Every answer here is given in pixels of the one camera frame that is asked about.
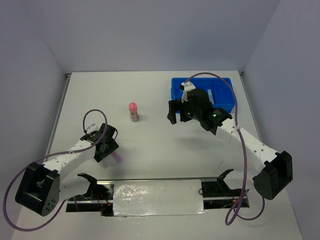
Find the pink lid clip jar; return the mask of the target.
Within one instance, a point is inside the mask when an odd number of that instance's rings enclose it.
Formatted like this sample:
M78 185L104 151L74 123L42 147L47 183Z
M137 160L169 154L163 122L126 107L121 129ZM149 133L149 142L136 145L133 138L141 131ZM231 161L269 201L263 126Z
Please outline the pink lid clip jar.
M139 115L138 115L138 106L135 102L131 102L128 105L129 113L130 113L130 119L133 122L137 122L139 120Z

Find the light blue eraser stick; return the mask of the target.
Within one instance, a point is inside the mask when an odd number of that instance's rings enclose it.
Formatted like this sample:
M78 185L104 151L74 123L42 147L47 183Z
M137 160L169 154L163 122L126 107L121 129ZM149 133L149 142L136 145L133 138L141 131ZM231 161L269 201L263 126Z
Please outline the light blue eraser stick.
M214 104L214 97L213 97L213 93L212 93L212 90L211 89L208 89L207 90L207 94L208 94L208 98L209 98L209 101Z

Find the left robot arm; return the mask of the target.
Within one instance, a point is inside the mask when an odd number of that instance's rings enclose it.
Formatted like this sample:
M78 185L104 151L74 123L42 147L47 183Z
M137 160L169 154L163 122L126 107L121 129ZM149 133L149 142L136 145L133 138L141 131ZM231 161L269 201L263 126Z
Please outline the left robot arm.
M89 160L89 157L83 157L86 148L94 149L91 158L98 163L115 153L119 148L116 143L117 135L118 130L111 125L103 123L101 127L97 127L93 124L88 133L67 150L66 154L59 154L42 164L31 163L23 174L15 201L45 217L59 202L74 196L83 196L88 200L112 200L112 185L105 187L95 177L84 172L78 173L73 179L66 180L66 177Z

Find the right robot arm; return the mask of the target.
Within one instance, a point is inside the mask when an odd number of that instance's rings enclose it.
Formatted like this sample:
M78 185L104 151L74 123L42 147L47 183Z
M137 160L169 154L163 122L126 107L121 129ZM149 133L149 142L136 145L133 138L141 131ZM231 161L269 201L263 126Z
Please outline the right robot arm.
M237 125L230 113L213 107L203 89L189 90L184 98L170 100L167 118L171 124L177 122L176 113L181 122L196 120L207 132L246 153L247 161L255 167L253 186L265 199L273 200L293 180L292 156L285 150L278 152L268 147Z

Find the pink purple highlighter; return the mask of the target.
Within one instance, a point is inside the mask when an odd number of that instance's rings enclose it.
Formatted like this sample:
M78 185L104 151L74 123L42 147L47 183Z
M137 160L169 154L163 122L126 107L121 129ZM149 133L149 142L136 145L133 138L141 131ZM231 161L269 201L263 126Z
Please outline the pink purple highlighter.
M112 152L111 155L118 163L123 162L123 158L116 151Z

